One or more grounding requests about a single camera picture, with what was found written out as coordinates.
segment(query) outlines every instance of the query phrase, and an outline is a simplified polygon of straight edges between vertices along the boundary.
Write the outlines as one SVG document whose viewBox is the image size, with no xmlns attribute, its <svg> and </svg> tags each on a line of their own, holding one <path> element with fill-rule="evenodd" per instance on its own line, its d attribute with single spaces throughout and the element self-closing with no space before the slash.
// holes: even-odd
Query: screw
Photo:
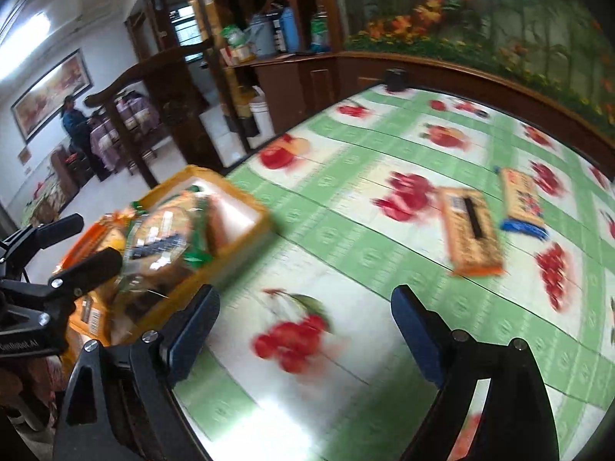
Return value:
<svg viewBox="0 0 615 461">
<path fill-rule="evenodd" d="M 453 331 L 453 339 L 459 342 L 468 341 L 470 339 L 470 335 L 463 329 L 455 329 Z"/>
<path fill-rule="evenodd" d="M 141 339 L 146 343 L 152 343 L 152 341 L 156 341 L 158 339 L 158 333 L 150 329 L 149 331 L 143 333 Z"/>
<path fill-rule="evenodd" d="M 47 312 L 43 312 L 39 315 L 39 326 L 47 326 L 50 320 L 51 317 L 49 314 Z"/>
<path fill-rule="evenodd" d="M 512 346 L 515 347 L 517 350 L 525 350 L 526 348 L 528 348 L 528 342 L 521 338 L 515 338 L 512 341 Z"/>
<path fill-rule="evenodd" d="M 85 342 L 85 345 L 83 345 L 83 349 L 86 352 L 92 352 L 94 350 L 96 350 L 96 347 L 98 346 L 98 341 L 96 340 L 89 340 Z"/>
</svg>

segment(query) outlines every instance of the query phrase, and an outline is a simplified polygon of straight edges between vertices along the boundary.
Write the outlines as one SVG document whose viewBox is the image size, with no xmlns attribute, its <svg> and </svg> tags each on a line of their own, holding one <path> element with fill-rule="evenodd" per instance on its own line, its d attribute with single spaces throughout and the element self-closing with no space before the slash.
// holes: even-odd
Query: purple tablecloth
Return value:
<svg viewBox="0 0 615 461">
<path fill-rule="evenodd" d="M 118 111 L 128 129 L 140 129 L 143 133 L 147 133 L 156 129 L 160 123 L 158 111 L 145 97 L 132 99 L 123 106 L 118 104 Z M 111 144 L 117 140 L 118 132 L 109 119 L 90 133 L 91 151 L 103 160 L 110 171 L 115 170 L 121 164 L 119 152 Z"/>
</svg>

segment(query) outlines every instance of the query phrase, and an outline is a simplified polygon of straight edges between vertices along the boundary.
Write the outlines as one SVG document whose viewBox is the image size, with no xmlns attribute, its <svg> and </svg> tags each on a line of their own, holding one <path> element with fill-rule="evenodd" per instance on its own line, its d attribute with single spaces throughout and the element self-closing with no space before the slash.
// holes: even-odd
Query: person in blue jacket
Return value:
<svg viewBox="0 0 615 461">
<path fill-rule="evenodd" d="M 91 151 L 90 132 L 91 128 L 87 122 L 87 118 L 79 109 L 75 109 L 75 98 L 72 95 L 64 99 L 64 104 L 60 109 L 60 118 L 62 126 L 71 138 L 71 143 L 76 149 L 80 150 L 88 162 L 93 172 L 102 182 L 107 179 L 111 173 L 105 168 L 102 160 Z"/>
</svg>

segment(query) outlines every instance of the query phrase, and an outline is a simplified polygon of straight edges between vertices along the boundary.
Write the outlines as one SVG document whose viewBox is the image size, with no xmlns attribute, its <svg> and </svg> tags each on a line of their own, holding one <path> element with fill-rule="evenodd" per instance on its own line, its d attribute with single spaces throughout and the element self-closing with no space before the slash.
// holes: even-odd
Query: framed painting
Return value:
<svg viewBox="0 0 615 461">
<path fill-rule="evenodd" d="M 81 50 L 62 59 L 11 106 L 26 142 L 32 139 L 62 107 L 67 95 L 75 97 L 91 87 Z"/>
</svg>

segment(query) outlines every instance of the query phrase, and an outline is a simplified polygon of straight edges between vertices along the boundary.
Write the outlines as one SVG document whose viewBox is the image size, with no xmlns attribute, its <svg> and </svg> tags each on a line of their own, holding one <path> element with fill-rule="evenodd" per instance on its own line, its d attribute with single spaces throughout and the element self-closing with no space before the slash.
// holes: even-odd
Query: dark hair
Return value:
<svg viewBox="0 0 615 461">
<path fill-rule="evenodd" d="M 69 102 L 74 102 L 75 98 L 72 95 L 67 95 L 66 97 L 64 97 L 64 104 L 62 104 L 62 107 L 60 107 L 60 118 L 62 118 L 62 116 L 64 116 L 64 113 L 66 112 L 66 105 Z"/>
</svg>

